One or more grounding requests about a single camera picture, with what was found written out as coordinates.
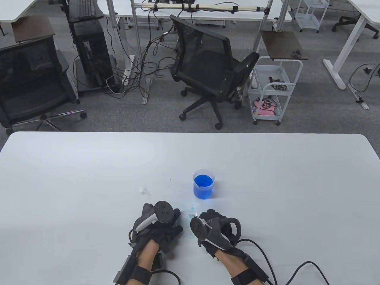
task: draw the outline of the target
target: gray carpet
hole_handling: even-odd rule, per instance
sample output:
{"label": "gray carpet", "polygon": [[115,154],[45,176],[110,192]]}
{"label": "gray carpet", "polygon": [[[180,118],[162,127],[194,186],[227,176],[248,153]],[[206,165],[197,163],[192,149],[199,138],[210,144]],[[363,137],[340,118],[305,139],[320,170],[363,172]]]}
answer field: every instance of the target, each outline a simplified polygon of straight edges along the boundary
{"label": "gray carpet", "polygon": [[[373,78],[368,90],[363,94],[370,106],[365,111],[355,103],[355,98],[349,90],[341,91],[335,85],[329,73],[322,64],[323,59],[331,59],[332,62],[338,56],[353,26],[338,28],[336,33],[331,32],[332,25],[341,15],[352,16],[352,6],[347,3],[333,1],[333,6],[326,14],[325,20],[317,34],[313,30],[304,29],[299,32],[295,21],[285,24],[284,30],[295,31],[310,59],[304,62],[304,67],[297,83],[288,109],[280,126],[274,122],[259,122],[252,124],[249,106],[245,104],[242,109],[235,110],[228,103],[220,104],[220,112],[223,116],[222,132],[252,132],[252,133],[360,133],[368,138],[371,145],[380,154],[380,93],[379,78]],[[291,1],[292,7],[297,7],[298,2]],[[58,5],[37,3],[29,10],[29,14],[39,14],[41,11],[48,15],[56,32],[56,45],[62,50],[70,63],[72,74],[72,62],[77,56],[72,46],[68,24],[64,14]],[[217,26],[208,26],[215,32],[224,34],[230,38],[234,57],[243,59],[252,49],[253,40],[257,33],[257,22],[227,22],[226,29]],[[8,46],[14,43],[10,24],[2,24],[4,30],[9,32],[6,37],[0,36],[0,46]],[[344,64],[340,75],[347,82],[352,72],[361,64],[376,62],[380,59],[379,40],[372,39],[373,33],[365,30],[356,43],[349,58]],[[135,43],[135,31],[127,31],[127,37],[133,47]],[[148,39],[148,29],[141,28],[142,44]],[[165,44],[173,47],[175,35],[168,35]],[[172,50],[159,47],[157,56],[150,55],[149,60],[158,62],[162,57],[174,56]],[[172,63],[170,59],[162,63]],[[290,75],[295,68],[291,65]],[[189,94],[183,98],[180,91],[184,84],[172,80],[168,70],[161,71],[164,78],[156,78],[151,75],[152,86],[149,100],[146,106],[141,104],[142,97],[138,91],[128,93],[122,99],[114,99],[106,93],[92,93],[81,98],[82,106],[88,113],[88,118],[81,120],[79,116],[71,116],[55,120],[55,123],[66,131],[157,131],[157,132],[216,132],[214,124],[216,117],[209,104],[192,111],[186,121],[181,122],[178,115],[184,108],[197,100],[196,95]],[[364,78],[363,72],[358,72],[353,83],[360,82]],[[57,112],[77,109],[77,105],[68,104]],[[17,130],[31,130],[31,128],[18,128]],[[48,126],[43,130],[50,131]],[[0,127],[0,147],[7,140],[5,130]]]}

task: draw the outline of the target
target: vr controller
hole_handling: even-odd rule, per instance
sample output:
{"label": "vr controller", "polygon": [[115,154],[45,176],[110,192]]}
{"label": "vr controller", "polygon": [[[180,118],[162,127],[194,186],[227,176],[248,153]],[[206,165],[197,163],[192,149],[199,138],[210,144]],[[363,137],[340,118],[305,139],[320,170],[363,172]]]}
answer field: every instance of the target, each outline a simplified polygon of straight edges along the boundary
{"label": "vr controller", "polygon": [[169,223],[173,217],[174,210],[168,202],[159,201],[154,206],[152,204],[144,204],[141,217],[135,221],[133,230],[136,232],[142,231],[155,222]]}

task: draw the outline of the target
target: chair caster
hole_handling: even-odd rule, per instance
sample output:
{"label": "chair caster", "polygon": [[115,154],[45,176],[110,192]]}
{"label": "chair caster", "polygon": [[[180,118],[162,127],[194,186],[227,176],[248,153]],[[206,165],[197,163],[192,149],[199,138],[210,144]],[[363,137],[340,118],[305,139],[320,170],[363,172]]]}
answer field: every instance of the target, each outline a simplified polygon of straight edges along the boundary
{"label": "chair caster", "polygon": [[216,128],[217,130],[220,130],[220,129],[222,128],[222,126],[223,126],[222,123],[216,123],[216,124],[215,124],[215,128]]}
{"label": "chair caster", "polygon": [[241,108],[241,101],[236,101],[235,102],[235,110],[239,110]]}
{"label": "chair caster", "polygon": [[6,132],[7,136],[10,136],[11,134],[14,133],[14,130],[12,128],[8,128],[5,130],[5,132]]}

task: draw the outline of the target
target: metal frame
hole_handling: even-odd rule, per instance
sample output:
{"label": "metal frame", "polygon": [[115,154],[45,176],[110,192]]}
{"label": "metal frame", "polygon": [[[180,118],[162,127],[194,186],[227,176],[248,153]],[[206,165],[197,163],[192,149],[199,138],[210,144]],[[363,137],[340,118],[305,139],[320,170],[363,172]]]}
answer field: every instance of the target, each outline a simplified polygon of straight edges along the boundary
{"label": "metal frame", "polygon": [[352,30],[348,40],[346,41],[342,51],[336,59],[334,65],[328,59],[323,60],[323,64],[329,71],[330,75],[332,76],[333,80],[335,81],[336,85],[338,85],[340,90],[345,90],[346,84],[343,82],[338,72],[342,68],[344,62],[346,61],[348,55],[350,54],[352,48],[358,40],[361,32],[364,30],[366,24],[368,23],[368,20],[363,15],[361,15],[354,29]]}

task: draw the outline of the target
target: hand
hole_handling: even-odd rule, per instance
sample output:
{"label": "hand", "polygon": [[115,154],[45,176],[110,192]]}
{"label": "hand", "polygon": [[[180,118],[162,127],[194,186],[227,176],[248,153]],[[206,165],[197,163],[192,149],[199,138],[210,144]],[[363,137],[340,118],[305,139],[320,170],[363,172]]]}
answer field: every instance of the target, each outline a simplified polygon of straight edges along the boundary
{"label": "hand", "polygon": [[[209,209],[209,210],[207,210],[207,212],[201,213],[201,215],[199,216],[199,218],[201,218],[203,220],[209,220],[209,219],[213,219],[213,218],[219,218],[221,220],[227,219],[226,216],[221,215],[220,213],[216,212],[213,209]],[[230,255],[234,255],[234,256],[238,256],[238,257],[243,257],[244,256],[244,252],[242,252],[241,250],[239,250],[239,249],[237,249],[237,248],[234,247],[234,246],[236,246],[236,244],[238,242],[240,234],[237,237],[235,234],[232,233],[232,227],[231,227],[230,223],[224,224],[221,227],[220,230],[221,230],[221,233],[224,236],[226,236],[226,238],[228,238],[228,240],[230,241],[231,245],[233,246],[233,248],[231,248],[229,250],[223,250],[223,252],[226,253],[226,254],[230,254]],[[207,253],[209,253],[213,258],[215,257],[216,251],[220,250],[216,246],[214,246],[214,245],[212,245],[212,244],[210,244],[209,242],[206,242],[206,241],[201,242],[201,241],[198,240],[198,244],[199,244],[199,246],[203,245],[205,247]]]}
{"label": "hand", "polygon": [[174,217],[171,222],[156,222],[147,226],[145,229],[136,234],[136,238],[133,240],[133,243],[140,244],[140,246],[145,246],[145,244],[152,239],[160,246],[160,249],[164,253],[169,252],[170,243],[183,231],[181,226],[174,226],[180,216],[181,211],[179,209],[174,209]]}

